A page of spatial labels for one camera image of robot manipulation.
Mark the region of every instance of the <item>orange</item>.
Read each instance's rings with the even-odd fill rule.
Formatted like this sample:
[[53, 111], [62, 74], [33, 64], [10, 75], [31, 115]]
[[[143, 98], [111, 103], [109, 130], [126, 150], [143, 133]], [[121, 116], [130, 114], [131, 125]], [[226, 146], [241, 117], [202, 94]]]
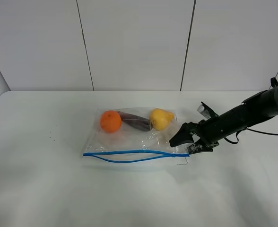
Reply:
[[107, 133], [113, 133], [120, 129], [122, 120], [114, 110], [105, 111], [99, 121], [100, 127]]

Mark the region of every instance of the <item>table surface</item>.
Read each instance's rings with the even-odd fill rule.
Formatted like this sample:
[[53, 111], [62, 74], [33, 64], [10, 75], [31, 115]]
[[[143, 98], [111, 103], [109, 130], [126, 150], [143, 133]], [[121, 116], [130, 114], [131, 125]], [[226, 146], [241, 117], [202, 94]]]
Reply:
[[[221, 140], [186, 165], [174, 158], [132, 165], [81, 157], [97, 108], [175, 109], [179, 121], [198, 122], [200, 101], [219, 114], [253, 94], [3, 94], [0, 226], [278, 227], [278, 136], [244, 131], [238, 145]], [[278, 133], [278, 116], [253, 128]]]

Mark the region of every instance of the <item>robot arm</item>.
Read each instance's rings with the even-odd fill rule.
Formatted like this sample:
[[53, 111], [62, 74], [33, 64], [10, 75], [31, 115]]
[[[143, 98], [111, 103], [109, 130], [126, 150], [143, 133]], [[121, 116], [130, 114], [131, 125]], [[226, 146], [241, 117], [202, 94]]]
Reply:
[[[193, 143], [188, 147], [189, 154], [212, 152], [218, 141], [233, 133], [239, 133], [253, 125], [265, 122], [278, 115], [278, 82], [271, 79], [272, 89], [259, 92], [244, 100], [241, 105], [222, 115], [216, 114], [202, 102], [198, 108], [207, 120], [199, 123], [184, 123], [170, 139], [171, 147]], [[194, 143], [192, 135], [200, 139]]]

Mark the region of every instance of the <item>cable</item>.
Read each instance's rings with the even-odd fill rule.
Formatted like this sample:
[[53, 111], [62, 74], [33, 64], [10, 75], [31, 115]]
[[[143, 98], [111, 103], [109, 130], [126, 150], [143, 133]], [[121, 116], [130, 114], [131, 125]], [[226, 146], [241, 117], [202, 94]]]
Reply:
[[261, 133], [261, 134], [265, 134], [265, 135], [270, 135], [270, 136], [278, 136], [278, 134], [276, 133], [269, 133], [269, 132], [263, 132], [263, 131], [256, 131], [256, 130], [253, 130], [253, 129], [247, 129], [249, 131], [253, 131], [253, 132], [257, 132], [257, 133]]
[[261, 134], [265, 134], [265, 135], [270, 135], [270, 136], [278, 136], [278, 133], [269, 133], [269, 132], [257, 131], [257, 130], [245, 128], [245, 129], [242, 129], [242, 130], [236, 132], [235, 137], [237, 138], [237, 142], [233, 142], [233, 141], [229, 140], [228, 138], [224, 138], [224, 139], [231, 144], [237, 144], [239, 142], [238, 135], [239, 135], [240, 132], [242, 132], [244, 130], [253, 131], [253, 132], [257, 132], [257, 133], [261, 133]]

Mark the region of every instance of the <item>transparent plastic bag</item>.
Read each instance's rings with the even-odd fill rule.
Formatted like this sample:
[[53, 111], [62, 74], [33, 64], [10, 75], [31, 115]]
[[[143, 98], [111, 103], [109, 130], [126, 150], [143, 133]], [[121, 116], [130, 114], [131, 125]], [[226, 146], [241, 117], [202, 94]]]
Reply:
[[155, 108], [116, 109], [121, 114], [133, 114], [132, 119], [122, 118], [114, 133], [105, 132], [99, 124], [105, 110], [98, 110], [95, 123], [84, 148], [83, 156], [96, 157], [109, 162], [130, 163], [163, 157], [188, 157], [186, 145], [172, 148], [169, 140], [179, 130], [177, 118], [163, 130], [149, 129], [149, 115]]

